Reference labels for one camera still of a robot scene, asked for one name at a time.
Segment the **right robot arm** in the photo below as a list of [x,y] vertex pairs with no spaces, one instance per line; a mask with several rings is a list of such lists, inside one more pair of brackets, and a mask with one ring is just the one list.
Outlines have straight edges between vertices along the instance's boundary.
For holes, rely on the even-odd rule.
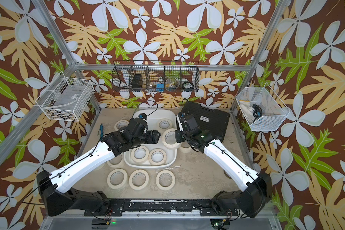
[[258,173],[240,161],[219,139],[213,138],[209,130],[202,130],[193,115],[180,112],[176,116],[176,123],[176,141],[185,141],[193,150],[211,158],[239,188],[233,192],[218,192],[211,199],[214,212],[223,215],[229,209],[238,209],[244,215],[255,218],[271,200],[271,177],[266,173]]

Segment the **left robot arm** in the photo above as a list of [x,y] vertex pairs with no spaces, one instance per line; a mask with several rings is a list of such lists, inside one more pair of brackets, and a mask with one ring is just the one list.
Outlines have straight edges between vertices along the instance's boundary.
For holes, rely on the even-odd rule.
[[38,191],[50,217],[69,209],[87,210],[106,215],[110,200],[102,191],[85,192],[73,186],[100,165],[143,144],[157,144],[158,130],[149,130],[146,114],[132,118],[126,127],[100,138],[95,147],[66,166],[52,172],[43,170],[37,176]]

